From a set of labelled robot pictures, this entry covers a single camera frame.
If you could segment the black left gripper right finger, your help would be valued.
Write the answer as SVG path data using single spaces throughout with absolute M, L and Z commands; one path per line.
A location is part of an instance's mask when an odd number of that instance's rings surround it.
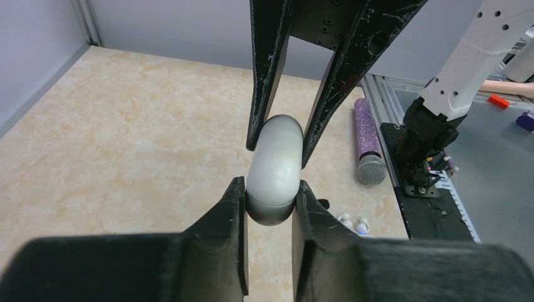
M 292 214 L 295 301 L 532 301 L 533 273 L 498 245 L 361 237 L 301 181 Z

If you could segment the white oval charging case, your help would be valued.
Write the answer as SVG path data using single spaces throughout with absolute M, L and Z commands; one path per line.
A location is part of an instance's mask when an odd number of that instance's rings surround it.
M 246 210 L 258 224 L 275 226 L 291 214 L 302 170 L 303 132 L 288 115 L 262 127 L 246 177 Z

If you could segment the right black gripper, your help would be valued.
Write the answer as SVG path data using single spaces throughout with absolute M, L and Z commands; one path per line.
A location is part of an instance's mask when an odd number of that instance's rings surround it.
M 304 134 L 302 167 L 343 101 L 426 4 L 405 1 L 250 1 L 253 96 L 246 148 L 256 149 L 287 57 L 289 36 L 334 50 Z

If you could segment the white clip earbud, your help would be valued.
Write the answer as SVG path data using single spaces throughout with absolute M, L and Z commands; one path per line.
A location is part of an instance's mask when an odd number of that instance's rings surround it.
M 353 230 L 353 223 L 350 219 L 350 215 L 347 213 L 342 213 L 338 216 L 338 221 L 342 223 L 349 230 Z
M 356 224 L 355 230 L 360 235 L 368 235 L 370 232 L 368 220 L 366 218 L 360 218 Z

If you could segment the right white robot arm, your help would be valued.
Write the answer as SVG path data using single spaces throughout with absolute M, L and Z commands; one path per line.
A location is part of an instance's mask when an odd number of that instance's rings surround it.
M 466 241 L 391 240 L 352 232 L 318 202 L 300 173 L 357 83 L 423 1 L 251 1 L 253 98 L 246 147 L 247 211 L 258 223 L 292 219 L 295 301 L 532 301 L 533 274 L 507 248 Z M 484 1 L 439 73 L 404 116 L 392 156 L 417 188 L 424 160 L 458 137 L 482 82 L 533 21 L 532 1 Z M 270 117 L 288 39 L 334 51 L 307 126 Z

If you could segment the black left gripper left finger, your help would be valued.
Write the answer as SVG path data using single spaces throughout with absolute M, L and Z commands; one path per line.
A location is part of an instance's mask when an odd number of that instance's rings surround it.
M 245 185 L 180 233 L 33 239 L 1 276 L 2 301 L 242 301 Z

